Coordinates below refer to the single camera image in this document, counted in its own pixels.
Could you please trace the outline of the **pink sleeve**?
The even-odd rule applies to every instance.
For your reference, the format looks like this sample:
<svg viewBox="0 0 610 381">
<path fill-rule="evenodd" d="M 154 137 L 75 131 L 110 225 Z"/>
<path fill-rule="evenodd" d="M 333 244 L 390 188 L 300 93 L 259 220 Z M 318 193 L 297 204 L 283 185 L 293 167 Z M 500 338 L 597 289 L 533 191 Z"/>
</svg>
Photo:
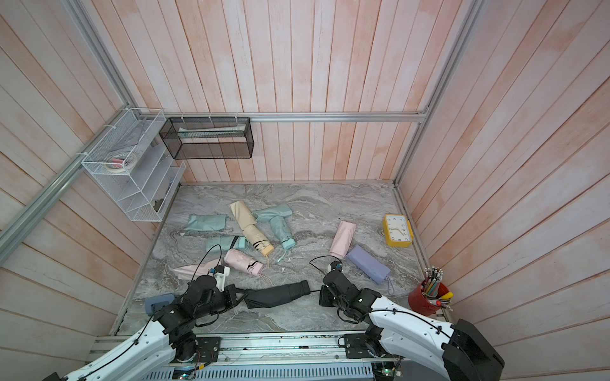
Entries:
<svg viewBox="0 0 610 381">
<path fill-rule="evenodd" d="M 214 269 L 219 265 L 220 263 L 217 260 L 211 260 L 201 264 L 191 264 L 174 268 L 173 273 L 181 280 L 197 279 L 199 276 L 213 274 Z"/>
</svg>

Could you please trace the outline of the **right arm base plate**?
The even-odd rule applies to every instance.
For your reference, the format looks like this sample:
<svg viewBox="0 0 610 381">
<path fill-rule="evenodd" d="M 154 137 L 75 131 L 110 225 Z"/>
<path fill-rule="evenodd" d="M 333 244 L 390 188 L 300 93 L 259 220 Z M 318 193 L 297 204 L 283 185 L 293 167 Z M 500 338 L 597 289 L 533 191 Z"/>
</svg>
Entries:
<svg viewBox="0 0 610 381">
<path fill-rule="evenodd" d="M 403 359 L 387 352 L 378 341 L 374 341 L 366 333 L 348 333 L 342 337 L 342 340 L 341 347 L 345 349 L 348 359 Z"/>
</svg>

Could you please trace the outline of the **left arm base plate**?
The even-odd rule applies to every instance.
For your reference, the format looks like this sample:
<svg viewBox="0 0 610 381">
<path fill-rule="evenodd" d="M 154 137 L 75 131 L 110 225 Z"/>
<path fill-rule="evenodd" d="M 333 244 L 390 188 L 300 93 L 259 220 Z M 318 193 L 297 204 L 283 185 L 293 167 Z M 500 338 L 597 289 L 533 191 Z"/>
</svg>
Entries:
<svg viewBox="0 0 610 381">
<path fill-rule="evenodd" d="M 175 360 L 180 363 L 214 363 L 219 358 L 221 341 L 220 337 L 188 337 L 177 345 Z"/>
</svg>

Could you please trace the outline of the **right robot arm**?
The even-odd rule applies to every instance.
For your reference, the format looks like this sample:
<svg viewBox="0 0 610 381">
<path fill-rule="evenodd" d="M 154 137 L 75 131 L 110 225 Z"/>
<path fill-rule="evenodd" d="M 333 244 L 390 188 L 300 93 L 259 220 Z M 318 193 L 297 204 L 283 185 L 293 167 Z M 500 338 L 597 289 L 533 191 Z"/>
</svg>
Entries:
<svg viewBox="0 0 610 381">
<path fill-rule="evenodd" d="M 323 278 L 322 293 L 352 322 L 365 322 L 365 347 L 413 360 L 448 380 L 499 380 L 505 361 L 474 324 L 441 322 L 399 306 L 377 291 L 357 288 L 339 270 Z"/>
</svg>

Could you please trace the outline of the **beige umbrella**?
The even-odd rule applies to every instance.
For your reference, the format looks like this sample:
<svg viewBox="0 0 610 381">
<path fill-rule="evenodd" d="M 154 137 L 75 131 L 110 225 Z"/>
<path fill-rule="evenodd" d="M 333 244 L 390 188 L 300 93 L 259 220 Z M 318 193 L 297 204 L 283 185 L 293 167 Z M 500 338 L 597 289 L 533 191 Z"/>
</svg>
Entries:
<svg viewBox="0 0 610 381">
<path fill-rule="evenodd" d="M 246 240 L 263 256 L 268 257 L 274 251 L 275 248 L 270 243 L 267 236 L 265 236 L 254 224 L 247 225 L 242 231 Z"/>
</svg>

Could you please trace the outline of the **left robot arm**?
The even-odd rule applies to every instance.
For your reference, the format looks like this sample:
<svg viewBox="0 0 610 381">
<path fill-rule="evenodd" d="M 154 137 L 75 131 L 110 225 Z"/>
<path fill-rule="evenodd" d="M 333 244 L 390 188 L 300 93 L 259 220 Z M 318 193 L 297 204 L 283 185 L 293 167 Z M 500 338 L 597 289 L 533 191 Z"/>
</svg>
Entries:
<svg viewBox="0 0 610 381">
<path fill-rule="evenodd" d="M 199 359 L 196 321 L 218 316 L 243 300 L 247 292 L 230 284 L 220 291 L 213 276 L 200 276 L 186 292 L 162 307 L 145 326 L 97 360 L 66 376 L 52 373 L 47 380 L 136 380 L 173 360 Z"/>
</svg>

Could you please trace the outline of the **mint green umbrella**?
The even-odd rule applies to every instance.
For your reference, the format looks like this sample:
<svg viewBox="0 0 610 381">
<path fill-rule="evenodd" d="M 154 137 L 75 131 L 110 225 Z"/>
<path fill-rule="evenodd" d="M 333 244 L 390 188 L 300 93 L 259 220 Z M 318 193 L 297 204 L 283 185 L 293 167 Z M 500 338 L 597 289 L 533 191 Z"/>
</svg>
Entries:
<svg viewBox="0 0 610 381">
<path fill-rule="evenodd" d="M 296 242 L 292 236 L 291 230 L 284 217 L 276 216 L 270 220 L 271 230 L 276 238 L 281 243 L 284 250 L 289 250 L 295 247 Z"/>
<path fill-rule="evenodd" d="M 247 240 L 243 236 L 221 236 L 210 237 L 206 241 L 206 251 L 227 252 L 230 249 L 243 250 L 246 248 Z"/>
</svg>

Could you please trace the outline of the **black umbrella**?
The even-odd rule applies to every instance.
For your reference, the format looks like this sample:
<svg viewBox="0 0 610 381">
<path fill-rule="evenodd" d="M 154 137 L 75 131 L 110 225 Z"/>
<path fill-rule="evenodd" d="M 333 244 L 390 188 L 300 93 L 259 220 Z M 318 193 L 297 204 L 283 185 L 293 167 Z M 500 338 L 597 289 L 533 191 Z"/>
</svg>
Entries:
<svg viewBox="0 0 610 381">
<path fill-rule="evenodd" d="M 290 303 L 303 296 L 310 295 L 317 290 L 312 290 L 307 280 L 293 284 L 279 286 L 277 296 L 282 303 Z"/>
</svg>

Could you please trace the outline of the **black sleeve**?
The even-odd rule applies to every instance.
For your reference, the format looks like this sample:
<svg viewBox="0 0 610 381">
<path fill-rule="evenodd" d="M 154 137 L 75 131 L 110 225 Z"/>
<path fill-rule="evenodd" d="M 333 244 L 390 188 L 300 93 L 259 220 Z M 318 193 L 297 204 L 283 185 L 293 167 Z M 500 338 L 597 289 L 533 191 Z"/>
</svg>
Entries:
<svg viewBox="0 0 610 381">
<path fill-rule="evenodd" d="M 272 308 L 280 304 L 282 287 L 269 287 L 259 290 L 237 288 L 236 293 L 242 295 L 249 309 Z"/>
</svg>

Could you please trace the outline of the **mint green sleeve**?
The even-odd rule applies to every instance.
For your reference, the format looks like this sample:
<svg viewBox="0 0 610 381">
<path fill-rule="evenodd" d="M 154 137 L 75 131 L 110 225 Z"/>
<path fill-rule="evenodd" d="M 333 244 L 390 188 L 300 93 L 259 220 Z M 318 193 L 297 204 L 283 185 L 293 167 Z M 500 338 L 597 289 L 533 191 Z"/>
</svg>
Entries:
<svg viewBox="0 0 610 381">
<path fill-rule="evenodd" d="M 275 217 L 292 216 L 292 209 L 287 204 L 281 204 L 279 206 L 270 206 L 262 210 L 253 211 L 252 215 L 257 222 L 270 222 Z"/>
<path fill-rule="evenodd" d="M 191 214 L 184 229 L 196 232 L 222 231 L 225 230 L 226 223 L 227 216 L 225 214 Z"/>
</svg>

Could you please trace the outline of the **pink umbrella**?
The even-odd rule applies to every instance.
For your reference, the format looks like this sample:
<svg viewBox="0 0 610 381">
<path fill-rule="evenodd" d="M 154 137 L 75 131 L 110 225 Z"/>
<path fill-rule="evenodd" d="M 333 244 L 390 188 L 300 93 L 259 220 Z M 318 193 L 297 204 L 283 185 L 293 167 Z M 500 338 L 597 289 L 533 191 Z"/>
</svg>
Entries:
<svg viewBox="0 0 610 381">
<path fill-rule="evenodd" d="M 263 263 L 237 249 L 229 249 L 223 263 L 235 270 L 259 277 L 264 269 Z"/>
<path fill-rule="evenodd" d="M 356 225 L 351 222 L 339 222 L 337 232 L 330 246 L 330 255 L 340 260 L 346 257 L 351 245 Z"/>
</svg>

